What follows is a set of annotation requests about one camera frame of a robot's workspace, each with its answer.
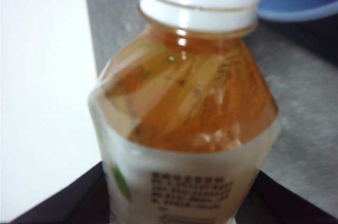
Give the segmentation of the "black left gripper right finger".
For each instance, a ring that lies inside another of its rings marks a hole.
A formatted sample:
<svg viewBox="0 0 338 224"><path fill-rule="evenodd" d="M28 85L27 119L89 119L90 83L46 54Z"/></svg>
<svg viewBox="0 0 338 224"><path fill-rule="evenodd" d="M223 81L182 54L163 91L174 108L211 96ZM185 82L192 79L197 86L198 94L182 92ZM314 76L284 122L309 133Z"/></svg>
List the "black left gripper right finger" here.
<svg viewBox="0 0 338 224"><path fill-rule="evenodd" d="M236 214L237 223L336 223L336 218L260 171Z"/></svg>

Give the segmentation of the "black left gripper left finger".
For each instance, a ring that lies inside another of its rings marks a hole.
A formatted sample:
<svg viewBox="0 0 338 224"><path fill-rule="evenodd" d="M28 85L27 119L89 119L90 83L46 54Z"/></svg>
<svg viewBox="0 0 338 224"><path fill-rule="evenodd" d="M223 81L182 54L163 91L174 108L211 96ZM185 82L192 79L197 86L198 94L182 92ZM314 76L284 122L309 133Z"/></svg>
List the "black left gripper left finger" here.
<svg viewBox="0 0 338 224"><path fill-rule="evenodd" d="M14 220L15 223L109 223L102 164Z"/></svg>

